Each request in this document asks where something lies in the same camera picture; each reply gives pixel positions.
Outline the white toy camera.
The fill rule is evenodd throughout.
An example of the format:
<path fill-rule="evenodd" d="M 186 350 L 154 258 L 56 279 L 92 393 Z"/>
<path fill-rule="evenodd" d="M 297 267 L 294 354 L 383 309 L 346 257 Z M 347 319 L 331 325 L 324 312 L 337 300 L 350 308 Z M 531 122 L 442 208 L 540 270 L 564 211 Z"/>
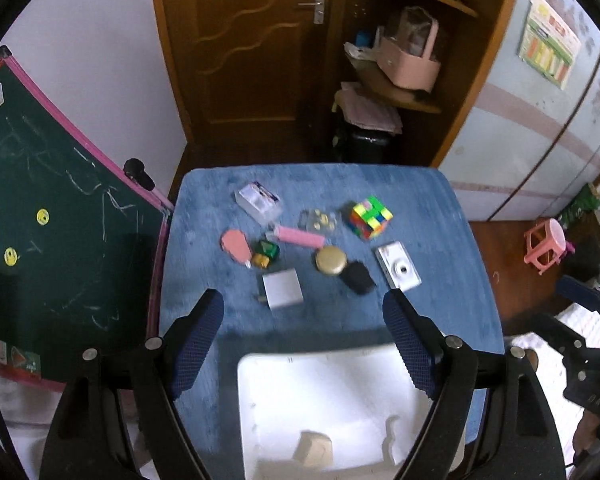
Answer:
<path fill-rule="evenodd" d="M 422 279 L 401 242 L 377 247 L 375 256 L 391 289 L 406 292 L 422 284 Z"/>

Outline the green bottle gold cap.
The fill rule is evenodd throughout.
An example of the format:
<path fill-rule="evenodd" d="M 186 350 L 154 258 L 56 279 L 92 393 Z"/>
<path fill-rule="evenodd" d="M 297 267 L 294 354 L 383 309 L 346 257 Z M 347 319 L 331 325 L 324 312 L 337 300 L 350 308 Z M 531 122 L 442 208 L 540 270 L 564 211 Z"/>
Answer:
<path fill-rule="evenodd" d="M 279 246 L 269 240 L 258 240 L 253 246 L 251 264 L 259 269 L 267 269 L 279 256 Z"/>

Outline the round gold compact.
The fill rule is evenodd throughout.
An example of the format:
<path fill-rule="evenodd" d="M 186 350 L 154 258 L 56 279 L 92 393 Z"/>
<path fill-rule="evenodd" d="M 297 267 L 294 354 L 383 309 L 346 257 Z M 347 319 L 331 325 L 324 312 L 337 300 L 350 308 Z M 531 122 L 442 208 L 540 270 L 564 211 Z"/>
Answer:
<path fill-rule="evenodd" d="M 314 262 L 317 270 L 330 276 L 339 275 L 348 264 L 346 254 L 334 245 L 317 249 Z"/>

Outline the colourful rubik's cube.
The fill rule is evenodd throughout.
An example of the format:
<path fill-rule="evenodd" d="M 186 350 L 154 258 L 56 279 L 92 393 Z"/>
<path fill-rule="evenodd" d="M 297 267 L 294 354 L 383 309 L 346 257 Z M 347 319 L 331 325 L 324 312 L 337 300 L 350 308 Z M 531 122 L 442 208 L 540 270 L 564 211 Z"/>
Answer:
<path fill-rule="evenodd" d="M 351 208 L 347 222 L 361 240 L 371 240 L 388 226 L 392 218 L 392 212 L 376 196 L 371 195 Z"/>

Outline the pink hair roller clip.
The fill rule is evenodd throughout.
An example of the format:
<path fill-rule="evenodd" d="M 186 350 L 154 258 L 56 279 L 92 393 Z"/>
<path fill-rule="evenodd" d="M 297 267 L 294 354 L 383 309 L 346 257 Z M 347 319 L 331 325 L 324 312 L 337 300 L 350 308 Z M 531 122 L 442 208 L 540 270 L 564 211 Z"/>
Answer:
<path fill-rule="evenodd" d="M 265 233 L 265 238 L 270 242 L 282 242 L 311 249 L 320 249 L 326 244 L 326 238 L 323 235 L 278 224 Z"/>

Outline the clear case yellow stickers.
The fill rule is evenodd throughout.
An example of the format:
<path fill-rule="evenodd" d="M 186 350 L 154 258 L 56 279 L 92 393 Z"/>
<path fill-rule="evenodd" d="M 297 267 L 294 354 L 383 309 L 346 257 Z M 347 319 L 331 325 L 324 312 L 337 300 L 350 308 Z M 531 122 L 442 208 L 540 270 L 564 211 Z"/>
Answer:
<path fill-rule="evenodd" d="M 336 211 L 310 208 L 301 211 L 298 227 L 313 234 L 331 236 L 336 233 L 338 224 Z"/>

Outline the white plastic tray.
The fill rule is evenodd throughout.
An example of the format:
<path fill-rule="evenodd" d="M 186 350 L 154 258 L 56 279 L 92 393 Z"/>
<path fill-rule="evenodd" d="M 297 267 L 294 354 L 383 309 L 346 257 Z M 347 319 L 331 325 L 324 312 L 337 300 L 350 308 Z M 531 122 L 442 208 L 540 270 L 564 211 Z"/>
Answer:
<path fill-rule="evenodd" d="M 237 385 L 248 479 L 392 479 L 432 407 L 393 344 L 251 353 Z"/>

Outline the grey square box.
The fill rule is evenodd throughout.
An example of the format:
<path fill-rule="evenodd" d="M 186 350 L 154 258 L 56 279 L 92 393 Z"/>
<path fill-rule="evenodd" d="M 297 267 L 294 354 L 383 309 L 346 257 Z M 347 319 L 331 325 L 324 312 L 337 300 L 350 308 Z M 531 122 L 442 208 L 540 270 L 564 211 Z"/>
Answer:
<path fill-rule="evenodd" d="M 262 287 L 259 301 L 270 309 L 291 307 L 303 302 L 298 274 L 294 269 L 264 274 Z"/>

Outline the white wardrobe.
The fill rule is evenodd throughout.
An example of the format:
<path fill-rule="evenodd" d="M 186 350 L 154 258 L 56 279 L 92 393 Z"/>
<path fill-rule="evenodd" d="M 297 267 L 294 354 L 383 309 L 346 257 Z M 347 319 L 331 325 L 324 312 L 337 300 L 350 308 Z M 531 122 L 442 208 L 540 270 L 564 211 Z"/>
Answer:
<path fill-rule="evenodd" d="M 470 221 L 555 217 L 600 175 L 600 29 L 577 0 L 545 0 L 582 48 L 558 87 L 519 55 L 516 0 L 474 107 L 439 166 Z"/>

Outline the clear box with barcode label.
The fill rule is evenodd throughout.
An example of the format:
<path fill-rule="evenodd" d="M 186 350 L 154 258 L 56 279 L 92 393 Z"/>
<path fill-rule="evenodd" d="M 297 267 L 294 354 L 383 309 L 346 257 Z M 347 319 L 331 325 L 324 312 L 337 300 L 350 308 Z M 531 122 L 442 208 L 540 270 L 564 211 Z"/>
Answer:
<path fill-rule="evenodd" d="M 258 181 L 245 184 L 234 192 L 236 204 L 260 226 L 273 223 L 283 212 L 280 198 Z"/>

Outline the yellow smiley magnet lower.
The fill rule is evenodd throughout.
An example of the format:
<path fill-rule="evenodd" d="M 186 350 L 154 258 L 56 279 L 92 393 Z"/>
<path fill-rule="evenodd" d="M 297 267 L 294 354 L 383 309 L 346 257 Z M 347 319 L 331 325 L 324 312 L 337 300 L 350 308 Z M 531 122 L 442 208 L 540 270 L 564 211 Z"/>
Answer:
<path fill-rule="evenodd" d="M 18 262 L 18 252 L 13 247 L 7 247 L 3 255 L 6 266 L 15 266 Z"/>

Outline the black chalkboard knob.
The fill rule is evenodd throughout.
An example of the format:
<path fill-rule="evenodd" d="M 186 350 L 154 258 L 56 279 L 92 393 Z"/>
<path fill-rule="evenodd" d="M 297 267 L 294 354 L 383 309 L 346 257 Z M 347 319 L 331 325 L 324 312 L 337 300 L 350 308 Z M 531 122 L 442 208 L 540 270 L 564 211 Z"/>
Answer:
<path fill-rule="evenodd" d="M 128 159 L 123 165 L 124 174 L 141 188 L 152 192 L 155 189 L 155 182 L 148 176 L 144 163 L 137 158 Z"/>

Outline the pink storage basket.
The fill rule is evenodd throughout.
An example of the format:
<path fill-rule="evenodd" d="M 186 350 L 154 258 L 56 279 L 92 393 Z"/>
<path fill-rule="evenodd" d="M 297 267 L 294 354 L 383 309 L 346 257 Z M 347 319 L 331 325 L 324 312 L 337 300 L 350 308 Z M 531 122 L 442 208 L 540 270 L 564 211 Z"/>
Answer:
<path fill-rule="evenodd" d="M 376 63 L 398 88 L 430 93 L 440 62 L 434 56 L 439 22 L 426 10 L 406 8 L 398 26 L 384 32 L 376 51 Z"/>

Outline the brown wooden door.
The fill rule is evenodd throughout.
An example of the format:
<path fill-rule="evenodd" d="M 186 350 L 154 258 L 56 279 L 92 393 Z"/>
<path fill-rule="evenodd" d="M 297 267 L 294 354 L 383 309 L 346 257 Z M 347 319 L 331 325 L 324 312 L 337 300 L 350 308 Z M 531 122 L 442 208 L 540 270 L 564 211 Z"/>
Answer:
<path fill-rule="evenodd" d="M 336 82 L 346 0 L 154 0 L 192 167 L 303 162 Z"/>

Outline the green chalkboard pink frame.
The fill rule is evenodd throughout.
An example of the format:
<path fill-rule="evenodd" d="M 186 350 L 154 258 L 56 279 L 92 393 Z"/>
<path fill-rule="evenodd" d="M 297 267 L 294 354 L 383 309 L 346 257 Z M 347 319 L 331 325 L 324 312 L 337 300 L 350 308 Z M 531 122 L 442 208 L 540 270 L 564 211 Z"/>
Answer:
<path fill-rule="evenodd" d="M 50 221 L 40 226 L 45 208 Z M 0 375 L 59 389 L 82 353 L 150 335 L 172 208 L 131 181 L 0 49 Z M 7 247 L 18 252 L 6 266 Z"/>

